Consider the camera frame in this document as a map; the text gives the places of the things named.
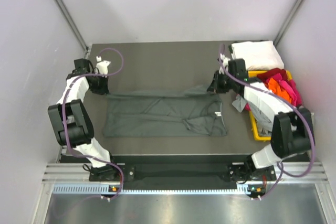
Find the dark grey t shirt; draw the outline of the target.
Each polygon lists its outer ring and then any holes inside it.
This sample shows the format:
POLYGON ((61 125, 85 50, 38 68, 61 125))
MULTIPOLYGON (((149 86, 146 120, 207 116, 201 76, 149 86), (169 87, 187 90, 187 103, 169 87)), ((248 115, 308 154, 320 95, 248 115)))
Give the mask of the dark grey t shirt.
POLYGON ((207 86, 108 95, 105 137, 226 136, 222 101, 207 86))

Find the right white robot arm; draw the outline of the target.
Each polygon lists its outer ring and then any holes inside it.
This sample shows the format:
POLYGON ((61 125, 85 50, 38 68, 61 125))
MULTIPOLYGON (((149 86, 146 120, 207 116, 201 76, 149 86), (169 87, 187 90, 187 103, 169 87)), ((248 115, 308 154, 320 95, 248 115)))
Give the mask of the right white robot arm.
POLYGON ((270 143, 246 158, 246 176, 256 180, 264 174, 264 168, 280 165, 288 157, 310 151, 308 168, 299 175, 306 176, 316 157, 311 112, 276 95, 258 78, 249 77, 244 59, 220 55, 218 63, 220 69, 215 71, 207 90, 218 94, 234 91, 256 106, 272 124, 270 143))

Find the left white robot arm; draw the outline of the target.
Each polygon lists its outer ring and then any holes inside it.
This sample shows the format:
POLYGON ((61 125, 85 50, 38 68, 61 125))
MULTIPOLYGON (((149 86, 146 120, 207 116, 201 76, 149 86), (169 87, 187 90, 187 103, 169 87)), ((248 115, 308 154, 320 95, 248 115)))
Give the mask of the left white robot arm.
POLYGON ((57 104, 48 107, 48 116, 60 146, 71 148, 76 157, 84 157, 91 166, 83 165, 91 181, 113 181, 120 178, 109 151, 95 139, 93 123, 83 104, 87 91, 109 94, 109 61, 98 58, 96 66, 88 59, 74 61, 75 69, 66 78, 66 88, 57 104))

